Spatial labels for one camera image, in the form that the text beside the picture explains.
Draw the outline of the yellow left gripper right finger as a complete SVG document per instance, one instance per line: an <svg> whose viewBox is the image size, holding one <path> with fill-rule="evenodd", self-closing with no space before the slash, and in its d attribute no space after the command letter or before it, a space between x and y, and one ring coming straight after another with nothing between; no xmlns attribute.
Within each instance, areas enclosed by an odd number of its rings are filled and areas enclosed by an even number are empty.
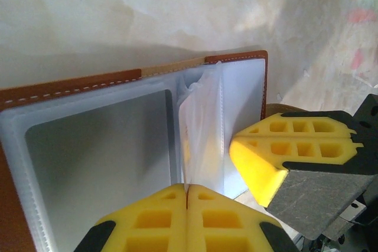
<svg viewBox="0 0 378 252"><path fill-rule="evenodd" d="M201 185L187 195L187 251L298 251L280 223Z"/></svg>

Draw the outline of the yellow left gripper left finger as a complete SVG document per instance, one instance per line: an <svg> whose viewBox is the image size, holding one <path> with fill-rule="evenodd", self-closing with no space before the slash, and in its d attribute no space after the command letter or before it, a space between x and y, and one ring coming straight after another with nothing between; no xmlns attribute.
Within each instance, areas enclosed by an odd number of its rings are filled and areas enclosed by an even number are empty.
<svg viewBox="0 0 378 252"><path fill-rule="evenodd" d="M101 219L75 251L185 251L187 196L171 185Z"/></svg>

